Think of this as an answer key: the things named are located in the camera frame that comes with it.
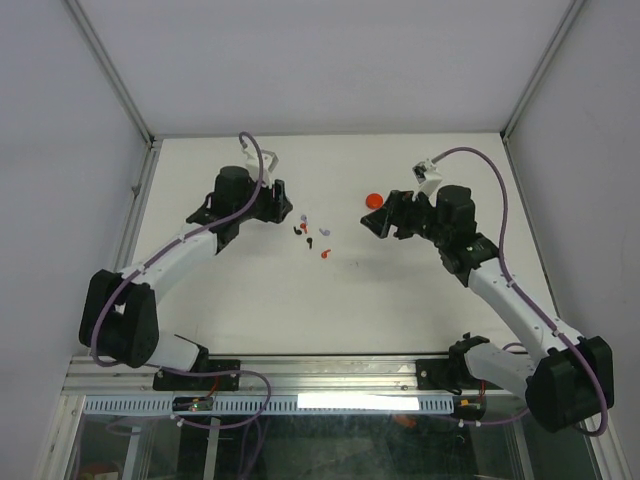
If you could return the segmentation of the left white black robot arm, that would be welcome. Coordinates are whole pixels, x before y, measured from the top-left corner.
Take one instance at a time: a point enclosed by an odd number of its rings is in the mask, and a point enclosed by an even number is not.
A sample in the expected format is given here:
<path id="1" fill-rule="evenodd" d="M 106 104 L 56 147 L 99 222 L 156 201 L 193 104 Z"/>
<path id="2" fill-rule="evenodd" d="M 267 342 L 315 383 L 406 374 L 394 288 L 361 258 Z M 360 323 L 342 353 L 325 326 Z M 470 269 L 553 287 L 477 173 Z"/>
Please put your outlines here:
<path id="1" fill-rule="evenodd" d="M 226 166 L 214 189 L 188 216 L 180 232 L 145 261 L 120 271 L 100 270 L 90 282 L 79 327 L 79 341 L 97 358 L 131 368 L 174 370 L 188 388 L 209 377 L 207 349 L 161 329 L 158 306 L 195 267 L 219 254 L 242 223 L 282 223 L 293 205 L 281 179 L 261 180 L 246 168 Z"/>

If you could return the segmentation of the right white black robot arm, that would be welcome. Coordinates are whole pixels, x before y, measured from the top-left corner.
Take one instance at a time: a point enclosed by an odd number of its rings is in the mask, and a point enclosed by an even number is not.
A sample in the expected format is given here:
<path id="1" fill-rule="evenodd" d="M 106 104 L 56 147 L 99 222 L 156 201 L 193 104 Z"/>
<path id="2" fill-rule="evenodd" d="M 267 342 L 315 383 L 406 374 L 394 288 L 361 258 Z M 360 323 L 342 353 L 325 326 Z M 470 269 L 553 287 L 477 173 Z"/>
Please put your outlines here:
<path id="1" fill-rule="evenodd" d="M 603 435 L 614 404 L 613 353 L 600 336 L 586 337 L 543 310 L 508 271 L 504 254 L 478 232 L 467 187 L 442 187 L 434 201 L 393 190 L 361 224 L 380 239 L 419 236 L 438 250 L 444 268 L 480 297 L 516 335 L 524 354 L 511 354 L 482 336 L 465 336 L 449 349 L 448 378 L 459 387 L 486 380 L 521 398 L 547 431 L 577 427 L 598 416 Z"/>

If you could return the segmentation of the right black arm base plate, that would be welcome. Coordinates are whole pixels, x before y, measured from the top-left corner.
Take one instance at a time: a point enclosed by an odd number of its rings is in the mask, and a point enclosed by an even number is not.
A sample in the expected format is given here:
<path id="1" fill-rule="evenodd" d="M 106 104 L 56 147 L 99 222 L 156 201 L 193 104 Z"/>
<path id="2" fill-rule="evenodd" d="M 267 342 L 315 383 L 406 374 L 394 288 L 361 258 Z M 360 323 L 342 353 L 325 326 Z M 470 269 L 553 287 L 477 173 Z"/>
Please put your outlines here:
<path id="1" fill-rule="evenodd" d="M 455 365 L 449 358 L 419 358 L 415 361 L 417 389 L 444 390 L 461 395 L 465 390 L 479 390 L 482 385 L 487 390 L 501 390 L 501 387 L 472 377 L 465 367 Z"/>

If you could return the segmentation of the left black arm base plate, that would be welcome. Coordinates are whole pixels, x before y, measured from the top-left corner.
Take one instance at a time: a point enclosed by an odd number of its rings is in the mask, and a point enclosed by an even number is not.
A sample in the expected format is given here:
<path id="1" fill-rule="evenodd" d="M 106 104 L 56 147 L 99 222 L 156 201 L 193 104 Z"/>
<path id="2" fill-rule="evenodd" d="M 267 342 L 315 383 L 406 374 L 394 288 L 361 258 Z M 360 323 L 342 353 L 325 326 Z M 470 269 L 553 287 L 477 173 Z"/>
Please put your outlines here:
<path id="1" fill-rule="evenodd" d="M 239 389 L 240 367 L 239 359 L 209 358 L 198 370 L 198 373 L 207 373 L 207 376 L 192 376 L 160 370 L 154 376 L 152 389 L 160 392 L 203 391 L 207 393 L 216 387 L 215 393 L 235 392 Z"/>

